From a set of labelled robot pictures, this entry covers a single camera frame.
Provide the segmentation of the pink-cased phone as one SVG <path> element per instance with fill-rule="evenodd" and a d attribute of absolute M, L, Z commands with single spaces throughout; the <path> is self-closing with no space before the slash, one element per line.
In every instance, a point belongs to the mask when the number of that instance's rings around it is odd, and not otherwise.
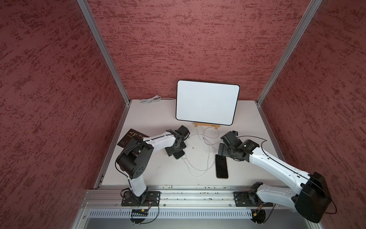
<path fill-rule="evenodd" d="M 225 156 L 215 155 L 216 177 L 219 179 L 228 179 L 227 160 Z"/>

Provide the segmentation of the black phone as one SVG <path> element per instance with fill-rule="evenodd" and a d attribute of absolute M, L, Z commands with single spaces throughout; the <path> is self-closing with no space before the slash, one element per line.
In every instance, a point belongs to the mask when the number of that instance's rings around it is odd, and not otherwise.
<path fill-rule="evenodd" d="M 174 156 L 175 159 L 180 159 L 184 155 L 185 155 L 185 152 L 183 150 L 180 150 L 178 152 L 173 153 L 173 156 Z"/>

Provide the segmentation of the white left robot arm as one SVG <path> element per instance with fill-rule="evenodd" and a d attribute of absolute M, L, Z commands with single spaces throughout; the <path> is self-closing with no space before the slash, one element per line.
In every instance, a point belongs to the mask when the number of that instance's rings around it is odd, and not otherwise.
<path fill-rule="evenodd" d="M 153 137 L 134 136 L 125 145 L 117 156 L 115 165 L 117 170 L 128 178 L 130 191 L 136 197 L 141 197 L 146 191 L 143 173 L 147 168 L 153 153 L 164 149 L 168 156 L 176 159 L 185 155 L 185 141 L 189 138 L 190 131 L 181 126 L 177 130 L 167 130 L 161 135 Z"/>

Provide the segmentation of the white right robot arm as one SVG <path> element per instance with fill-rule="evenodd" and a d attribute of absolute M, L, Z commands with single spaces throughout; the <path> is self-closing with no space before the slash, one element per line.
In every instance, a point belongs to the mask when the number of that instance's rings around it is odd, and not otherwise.
<path fill-rule="evenodd" d="M 327 213 L 333 200 L 321 174 L 309 174 L 297 169 L 265 151 L 262 145 L 250 139 L 241 141 L 236 132 L 226 133 L 221 141 L 219 156 L 259 166 L 287 186 L 280 188 L 256 182 L 249 190 L 234 194 L 236 206 L 246 204 L 260 208 L 266 204 L 281 205 L 295 209 L 312 223 L 319 223 Z"/>

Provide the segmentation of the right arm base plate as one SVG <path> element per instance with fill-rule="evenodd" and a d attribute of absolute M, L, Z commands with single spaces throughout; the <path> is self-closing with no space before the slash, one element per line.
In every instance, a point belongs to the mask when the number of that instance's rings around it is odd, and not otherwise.
<path fill-rule="evenodd" d="M 266 203 L 260 200 L 260 198 L 254 194 L 249 193 L 248 191 L 239 191 L 234 192 L 234 201 L 237 207 L 250 207 L 250 208 L 258 208 L 258 207 L 273 207 L 273 203 Z"/>

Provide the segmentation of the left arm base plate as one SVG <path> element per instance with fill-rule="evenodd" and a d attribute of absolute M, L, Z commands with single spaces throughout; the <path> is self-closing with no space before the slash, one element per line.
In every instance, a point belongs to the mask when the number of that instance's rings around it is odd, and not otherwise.
<path fill-rule="evenodd" d="M 158 207 L 160 202 L 159 191 L 145 191 L 141 196 L 134 195 L 130 190 L 121 192 L 122 207 Z"/>

